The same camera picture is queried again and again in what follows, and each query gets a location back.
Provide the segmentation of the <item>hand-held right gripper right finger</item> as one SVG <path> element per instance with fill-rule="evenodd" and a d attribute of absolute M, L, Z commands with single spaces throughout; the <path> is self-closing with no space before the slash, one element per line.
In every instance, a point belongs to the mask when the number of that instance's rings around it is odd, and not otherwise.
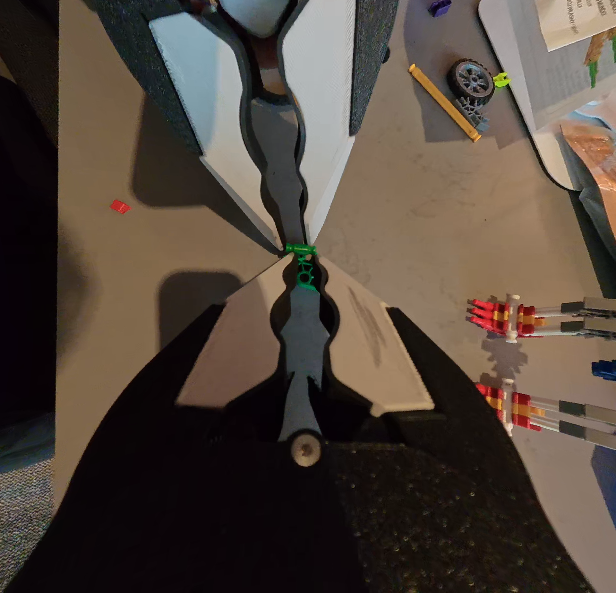
<path fill-rule="evenodd" d="M 430 396 L 401 336 L 389 306 L 327 258 L 318 259 L 323 293 L 335 308 L 328 346 L 328 370 L 365 402 L 372 416 L 433 411 Z"/>

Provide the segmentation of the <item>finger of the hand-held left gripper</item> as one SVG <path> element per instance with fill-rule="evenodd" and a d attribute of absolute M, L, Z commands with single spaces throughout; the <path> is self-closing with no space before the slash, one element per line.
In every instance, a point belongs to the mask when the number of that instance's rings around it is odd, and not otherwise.
<path fill-rule="evenodd" d="M 150 32 L 201 150 L 200 160 L 258 231 L 283 250 L 267 162 L 251 121 L 251 73 L 237 35 L 212 19 L 180 12 L 149 22 Z"/>
<path fill-rule="evenodd" d="M 324 225 L 355 141 L 350 110 L 356 7 L 357 0 L 300 0 L 278 40 L 283 82 L 299 119 L 296 163 L 305 186 L 309 244 Z"/>

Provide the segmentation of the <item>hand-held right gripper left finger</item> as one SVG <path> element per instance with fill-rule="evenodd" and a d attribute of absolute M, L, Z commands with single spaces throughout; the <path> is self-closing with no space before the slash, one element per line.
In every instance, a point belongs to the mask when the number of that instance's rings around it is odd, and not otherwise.
<path fill-rule="evenodd" d="M 175 403 L 222 409 L 285 368 L 296 257 L 286 255 L 227 298 Z"/>

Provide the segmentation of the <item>person's left hand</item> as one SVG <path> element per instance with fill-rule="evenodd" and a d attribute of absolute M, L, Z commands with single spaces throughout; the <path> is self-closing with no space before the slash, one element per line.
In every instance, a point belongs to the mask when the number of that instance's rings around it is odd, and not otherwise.
<path fill-rule="evenodd" d="M 258 39 L 259 69 L 261 81 L 266 91 L 282 96 L 287 93 L 280 71 L 278 59 L 277 36 L 272 35 L 266 39 Z"/>

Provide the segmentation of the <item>long yellow toy rod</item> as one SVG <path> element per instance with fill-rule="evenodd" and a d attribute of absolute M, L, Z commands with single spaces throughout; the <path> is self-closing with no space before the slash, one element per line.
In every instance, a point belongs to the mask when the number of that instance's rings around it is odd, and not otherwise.
<path fill-rule="evenodd" d="M 481 134 L 473 127 L 469 120 L 460 112 L 452 102 L 450 102 L 434 83 L 417 67 L 416 64 L 410 65 L 408 72 L 415 81 L 423 87 L 432 99 L 440 105 L 440 107 L 448 114 L 448 116 L 463 130 L 463 132 L 472 140 L 477 142 L 481 138 Z"/>

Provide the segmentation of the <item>red yellow toy assembly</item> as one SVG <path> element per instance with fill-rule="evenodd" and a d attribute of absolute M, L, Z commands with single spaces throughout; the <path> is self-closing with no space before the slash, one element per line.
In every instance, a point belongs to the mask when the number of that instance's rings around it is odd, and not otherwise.
<path fill-rule="evenodd" d="M 499 387 L 482 383 L 476 383 L 475 387 L 510 436 L 514 427 L 535 432 L 549 430 L 615 450 L 615 410 L 561 399 L 533 397 L 516 391 L 513 381 L 509 379 L 503 379 Z"/>
<path fill-rule="evenodd" d="M 614 341 L 615 299 L 586 296 L 581 301 L 536 307 L 508 294 L 503 302 L 471 300 L 466 320 L 512 344 L 547 336 Z"/>

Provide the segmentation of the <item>grey toy connector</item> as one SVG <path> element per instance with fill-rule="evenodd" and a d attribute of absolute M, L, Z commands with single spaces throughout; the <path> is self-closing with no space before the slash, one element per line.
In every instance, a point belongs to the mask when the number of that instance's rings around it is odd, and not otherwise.
<path fill-rule="evenodd" d="M 482 134 L 489 129 L 489 119 L 484 115 L 484 104 L 480 104 L 478 99 L 460 97 L 454 100 L 453 104 L 478 133 Z"/>

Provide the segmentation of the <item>toy wheel with black tire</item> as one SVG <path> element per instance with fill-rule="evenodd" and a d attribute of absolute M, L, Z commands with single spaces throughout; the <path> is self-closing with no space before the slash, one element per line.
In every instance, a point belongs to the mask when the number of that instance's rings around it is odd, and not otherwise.
<path fill-rule="evenodd" d="M 456 99 L 467 99 L 477 105 L 488 104 L 496 89 L 488 69 L 470 58 L 462 58 L 453 63 L 446 80 Z"/>

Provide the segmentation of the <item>person's black clothing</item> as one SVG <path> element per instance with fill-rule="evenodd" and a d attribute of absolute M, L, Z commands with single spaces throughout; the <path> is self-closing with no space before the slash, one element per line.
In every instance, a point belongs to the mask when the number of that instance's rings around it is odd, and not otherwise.
<path fill-rule="evenodd" d="M 1 427 L 55 411 L 57 149 L 1 77 Z"/>

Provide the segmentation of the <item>blue plastic item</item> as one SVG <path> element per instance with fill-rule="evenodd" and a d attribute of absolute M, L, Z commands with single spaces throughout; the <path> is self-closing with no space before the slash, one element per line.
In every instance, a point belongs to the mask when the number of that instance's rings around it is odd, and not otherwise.
<path fill-rule="evenodd" d="M 615 526 L 615 451 L 604 446 L 595 446 L 591 466 Z"/>

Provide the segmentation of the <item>clear plastic bag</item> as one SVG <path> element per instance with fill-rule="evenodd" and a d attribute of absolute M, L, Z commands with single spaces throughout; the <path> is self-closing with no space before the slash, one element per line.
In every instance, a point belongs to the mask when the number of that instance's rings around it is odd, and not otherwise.
<path fill-rule="evenodd" d="M 615 94 L 574 110 L 559 130 L 581 205 L 615 259 Z"/>

